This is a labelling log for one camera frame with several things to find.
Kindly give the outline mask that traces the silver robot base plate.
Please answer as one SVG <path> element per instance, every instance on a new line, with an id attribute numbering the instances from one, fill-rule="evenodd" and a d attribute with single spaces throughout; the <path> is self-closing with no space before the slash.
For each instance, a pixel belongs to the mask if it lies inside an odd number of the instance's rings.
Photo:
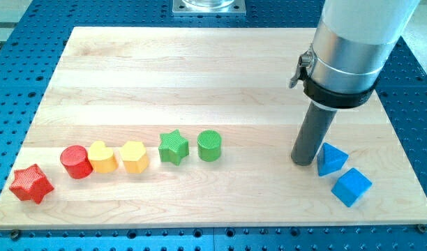
<path id="1" fill-rule="evenodd" d="M 191 15 L 245 15 L 245 0 L 172 0 L 172 13 Z"/>

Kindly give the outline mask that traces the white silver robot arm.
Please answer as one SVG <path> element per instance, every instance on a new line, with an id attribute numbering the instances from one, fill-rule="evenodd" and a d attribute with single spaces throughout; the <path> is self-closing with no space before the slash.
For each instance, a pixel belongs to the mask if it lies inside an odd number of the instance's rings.
<path id="1" fill-rule="evenodd" d="M 290 87 L 304 83 L 317 104 L 349 109 L 371 96 L 419 0 L 326 0 Z"/>

